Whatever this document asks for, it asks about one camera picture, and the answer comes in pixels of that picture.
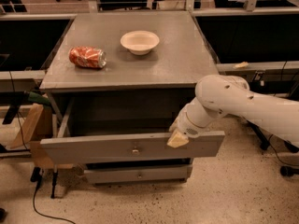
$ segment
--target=drawer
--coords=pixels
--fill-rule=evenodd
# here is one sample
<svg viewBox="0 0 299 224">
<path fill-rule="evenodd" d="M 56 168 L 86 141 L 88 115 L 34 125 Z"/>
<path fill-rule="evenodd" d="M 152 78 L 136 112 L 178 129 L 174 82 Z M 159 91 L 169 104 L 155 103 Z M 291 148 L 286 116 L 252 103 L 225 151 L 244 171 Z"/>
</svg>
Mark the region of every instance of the drawer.
<svg viewBox="0 0 299 224">
<path fill-rule="evenodd" d="M 43 139 L 41 146 L 57 164 L 216 156 L 222 131 L 203 133 L 184 147 L 167 145 L 168 128 L 192 93 L 158 89 L 74 95 L 58 138 Z"/>
<path fill-rule="evenodd" d="M 186 180 L 192 172 L 192 165 L 180 167 L 138 167 L 127 169 L 85 170 L 89 183 L 121 183 L 149 180 Z"/>
</svg>

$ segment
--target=drawer front panel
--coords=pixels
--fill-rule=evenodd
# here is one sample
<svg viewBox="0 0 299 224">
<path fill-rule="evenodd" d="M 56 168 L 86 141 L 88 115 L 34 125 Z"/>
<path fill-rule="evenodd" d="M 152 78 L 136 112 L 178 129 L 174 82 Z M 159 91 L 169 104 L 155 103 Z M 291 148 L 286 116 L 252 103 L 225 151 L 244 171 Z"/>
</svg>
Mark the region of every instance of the drawer front panel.
<svg viewBox="0 0 299 224">
<path fill-rule="evenodd" d="M 160 167 L 120 170 L 85 170 L 89 183 L 115 183 L 149 180 L 187 179 L 192 171 L 191 165 L 181 167 Z"/>
<path fill-rule="evenodd" d="M 100 135 L 43 139 L 41 146 L 54 163 L 95 163 L 103 158 L 153 160 L 216 156 L 224 132 L 206 132 L 183 147 L 167 145 L 171 133 Z"/>
</svg>

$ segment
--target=white bowl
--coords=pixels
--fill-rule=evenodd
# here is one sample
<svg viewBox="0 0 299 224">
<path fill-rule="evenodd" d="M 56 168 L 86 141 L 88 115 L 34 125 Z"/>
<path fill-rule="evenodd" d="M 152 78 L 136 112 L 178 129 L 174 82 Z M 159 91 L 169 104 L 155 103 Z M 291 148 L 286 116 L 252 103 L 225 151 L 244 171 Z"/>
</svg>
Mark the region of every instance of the white bowl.
<svg viewBox="0 0 299 224">
<path fill-rule="evenodd" d="M 135 55 L 148 54 L 159 42 L 159 37 L 148 31 L 134 31 L 121 38 L 121 44 Z"/>
</svg>

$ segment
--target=open drawer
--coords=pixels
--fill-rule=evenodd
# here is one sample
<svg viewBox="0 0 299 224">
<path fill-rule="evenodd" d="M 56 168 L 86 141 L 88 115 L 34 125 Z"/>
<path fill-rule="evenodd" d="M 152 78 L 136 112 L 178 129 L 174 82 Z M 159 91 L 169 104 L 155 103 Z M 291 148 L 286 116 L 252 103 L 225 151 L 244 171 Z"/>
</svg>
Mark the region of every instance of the open drawer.
<svg viewBox="0 0 299 224">
<path fill-rule="evenodd" d="M 203 133 L 184 147 L 166 144 L 169 126 L 193 97 L 189 88 L 76 93 L 58 137 L 41 145 L 57 164 L 216 156 L 222 131 Z"/>
</svg>

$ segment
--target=black panel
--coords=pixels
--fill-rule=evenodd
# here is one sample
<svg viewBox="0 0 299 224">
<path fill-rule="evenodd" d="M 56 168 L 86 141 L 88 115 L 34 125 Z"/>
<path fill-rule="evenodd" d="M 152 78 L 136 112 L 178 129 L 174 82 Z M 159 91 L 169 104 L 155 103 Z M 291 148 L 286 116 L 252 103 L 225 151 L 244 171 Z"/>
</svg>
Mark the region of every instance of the black panel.
<svg viewBox="0 0 299 224">
<path fill-rule="evenodd" d="M 0 71 L 39 70 L 69 20 L 0 21 L 0 54 L 9 54 Z"/>
<path fill-rule="evenodd" d="M 299 14 L 196 19 L 221 63 L 299 61 Z"/>
</svg>

